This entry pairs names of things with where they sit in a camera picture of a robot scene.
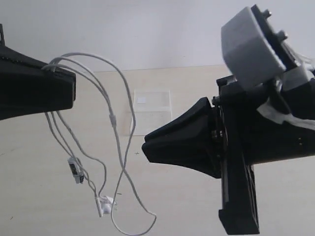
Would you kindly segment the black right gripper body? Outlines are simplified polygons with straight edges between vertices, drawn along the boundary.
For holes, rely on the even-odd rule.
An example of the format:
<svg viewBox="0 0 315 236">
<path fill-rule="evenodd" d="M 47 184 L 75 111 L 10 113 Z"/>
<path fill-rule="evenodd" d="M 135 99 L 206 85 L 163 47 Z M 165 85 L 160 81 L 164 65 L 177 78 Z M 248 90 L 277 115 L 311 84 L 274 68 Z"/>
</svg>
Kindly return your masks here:
<svg viewBox="0 0 315 236">
<path fill-rule="evenodd" d="M 226 146 L 238 147 L 248 165 L 315 153 L 315 80 L 290 90 L 273 81 L 244 91 L 233 76 L 216 81 L 212 172 L 221 170 Z"/>
</svg>

